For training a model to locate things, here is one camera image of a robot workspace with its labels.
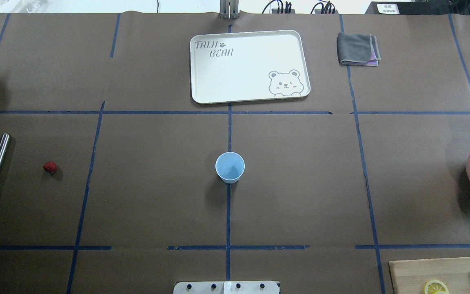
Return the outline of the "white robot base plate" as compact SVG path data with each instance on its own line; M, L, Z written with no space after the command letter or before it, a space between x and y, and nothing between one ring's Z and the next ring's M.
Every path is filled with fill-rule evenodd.
M173 289L174 294L280 294L276 281L183 281Z

